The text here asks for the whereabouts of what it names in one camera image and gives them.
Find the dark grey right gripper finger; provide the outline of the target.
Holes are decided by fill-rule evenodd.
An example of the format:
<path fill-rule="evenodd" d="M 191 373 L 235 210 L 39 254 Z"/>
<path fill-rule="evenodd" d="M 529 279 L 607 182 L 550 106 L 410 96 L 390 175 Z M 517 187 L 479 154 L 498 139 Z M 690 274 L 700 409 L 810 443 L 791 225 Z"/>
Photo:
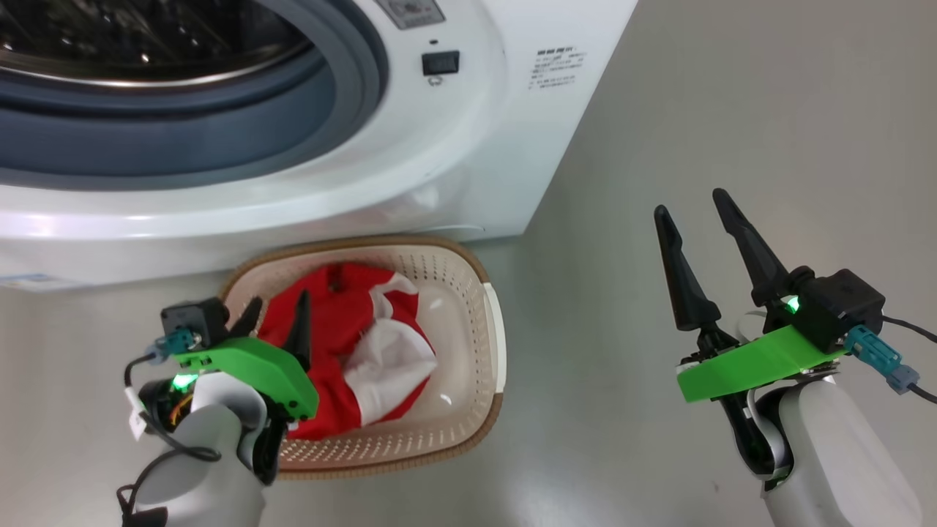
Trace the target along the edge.
<path fill-rule="evenodd" d="M 655 208 L 654 223 L 677 330 L 693 332 L 716 327 L 722 313 L 707 298 L 693 273 L 683 253 L 682 235 L 666 206 Z"/>
<path fill-rule="evenodd" d="M 727 190 L 713 190 L 712 197 L 724 230 L 735 240 L 752 281 L 753 303 L 765 307 L 780 302 L 788 295 L 788 270 Z"/>

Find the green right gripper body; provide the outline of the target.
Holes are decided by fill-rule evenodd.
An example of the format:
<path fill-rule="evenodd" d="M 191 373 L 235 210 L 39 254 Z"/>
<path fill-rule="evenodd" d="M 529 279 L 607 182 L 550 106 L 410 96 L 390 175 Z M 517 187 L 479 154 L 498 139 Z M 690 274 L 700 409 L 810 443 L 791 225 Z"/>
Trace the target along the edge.
<path fill-rule="evenodd" d="M 772 384 L 843 354 L 841 347 L 825 354 L 787 326 L 714 358 L 678 366 L 676 381 L 686 403 L 697 403 Z"/>

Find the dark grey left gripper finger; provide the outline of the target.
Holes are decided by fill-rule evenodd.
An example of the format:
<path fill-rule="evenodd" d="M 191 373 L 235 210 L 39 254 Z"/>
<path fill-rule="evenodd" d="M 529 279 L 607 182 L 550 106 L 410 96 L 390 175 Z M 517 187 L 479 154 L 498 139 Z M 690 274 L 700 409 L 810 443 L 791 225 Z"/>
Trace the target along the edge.
<path fill-rule="evenodd" d="M 264 307 L 264 301 L 262 301 L 261 297 L 255 296 L 251 298 L 245 305 L 241 316 L 238 317 L 238 320 L 235 321 L 231 329 L 228 330 L 228 336 L 230 338 L 250 337 L 258 324 L 258 320 L 260 320 L 262 307 Z"/>
<path fill-rule="evenodd" d="M 304 371 L 309 370 L 311 363 L 311 323 L 309 293 L 303 290 L 294 306 L 294 317 L 283 350 L 294 357 Z"/>

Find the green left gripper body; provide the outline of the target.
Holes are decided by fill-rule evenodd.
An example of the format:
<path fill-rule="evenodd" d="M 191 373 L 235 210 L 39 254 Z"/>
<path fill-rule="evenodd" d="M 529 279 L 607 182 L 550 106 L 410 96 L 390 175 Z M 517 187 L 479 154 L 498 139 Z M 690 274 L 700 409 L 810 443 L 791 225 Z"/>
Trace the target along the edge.
<path fill-rule="evenodd" d="M 248 430 L 270 421 L 297 427 L 317 416 L 319 394 L 300 361 L 258 338 L 230 338 L 174 359 L 184 373 L 198 376 L 192 411 L 227 407 Z"/>

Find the red and white garment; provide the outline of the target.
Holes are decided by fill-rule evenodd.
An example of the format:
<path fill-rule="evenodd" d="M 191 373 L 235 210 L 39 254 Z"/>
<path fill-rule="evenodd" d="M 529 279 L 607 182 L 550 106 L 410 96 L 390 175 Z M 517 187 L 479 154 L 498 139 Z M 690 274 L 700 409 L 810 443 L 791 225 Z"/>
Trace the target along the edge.
<path fill-rule="evenodd" d="M 258 338 L 283 346 L 302 294 L 311 308 L 307 374 L 319 404 L 288 437 L 319 441 L 405 416 L 438 367 L 417 323 L 418 287 L 385 268 L 330 264 L 272 297 Z"/>

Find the white washing machine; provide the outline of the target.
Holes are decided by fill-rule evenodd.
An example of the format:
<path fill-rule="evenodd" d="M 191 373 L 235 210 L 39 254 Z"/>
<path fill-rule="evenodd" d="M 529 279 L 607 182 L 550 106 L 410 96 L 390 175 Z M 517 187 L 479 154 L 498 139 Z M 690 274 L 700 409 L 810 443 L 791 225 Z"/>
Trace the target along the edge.
<path fill-rule="evenodd" d="M 519 236 L 639 0 L 436 0 L 445 23 L 384 41 L 378 110 L 270 176 L 81 193 L 0 184 L 0 274 L 83 285 L 214 272 L 278 247 L 385 233 Z"/>

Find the cream perforated laundry basket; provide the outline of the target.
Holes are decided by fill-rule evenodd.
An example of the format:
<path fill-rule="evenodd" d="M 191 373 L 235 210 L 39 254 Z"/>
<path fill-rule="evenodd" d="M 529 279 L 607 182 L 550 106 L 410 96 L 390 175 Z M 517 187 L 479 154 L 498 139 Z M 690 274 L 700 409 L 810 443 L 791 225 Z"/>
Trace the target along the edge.
<path fill-rule="evenodd" d="M 324 264 L 358 261 L 387 268 L 419 289 L 418 324 L 439 365 L 404 417 L 323 441 L 285 441 L 281 479 L 378 476 L 442 463 L 472 450 L 501 413 L 507 341 L 501 305 L 475 254 L 446 238 L 369 236 L 301 244 L 250 259 L 218 296 L 233 317 L 252 297 L 281 293 Z"/>

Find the stainless steel washing machine drum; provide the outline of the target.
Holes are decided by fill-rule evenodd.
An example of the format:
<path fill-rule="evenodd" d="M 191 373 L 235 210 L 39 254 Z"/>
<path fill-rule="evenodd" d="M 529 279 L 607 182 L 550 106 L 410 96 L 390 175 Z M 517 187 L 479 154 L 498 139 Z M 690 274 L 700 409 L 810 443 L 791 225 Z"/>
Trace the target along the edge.
<path fill-rule="evenodd" d="M 0 0 L 0 71 L 76 86 L 198 86 L 313 49 L 257 0 Z"/>

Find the blue energy label sticker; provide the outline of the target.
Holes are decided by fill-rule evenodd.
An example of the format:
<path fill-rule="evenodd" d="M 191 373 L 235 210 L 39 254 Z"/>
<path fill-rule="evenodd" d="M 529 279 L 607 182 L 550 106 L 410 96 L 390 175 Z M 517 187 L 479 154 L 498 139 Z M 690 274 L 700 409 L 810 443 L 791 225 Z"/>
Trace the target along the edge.
<path fill-rule="evenodd" d="M 49 293 L 78 289 L 83 287 L 83 284 L 49 274 L 0 274 L 0 287 L 30 293 Z"/>

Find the grey warning sticker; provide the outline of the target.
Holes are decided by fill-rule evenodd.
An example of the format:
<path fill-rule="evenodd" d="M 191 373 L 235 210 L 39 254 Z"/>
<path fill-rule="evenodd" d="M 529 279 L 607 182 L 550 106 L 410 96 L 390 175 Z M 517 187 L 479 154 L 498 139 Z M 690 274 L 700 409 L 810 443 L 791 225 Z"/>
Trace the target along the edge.
<path fill-rule="evenodd" d="M 400 30 L 435 26 L 446 17 L 436 0 L 375 0 Z"/>

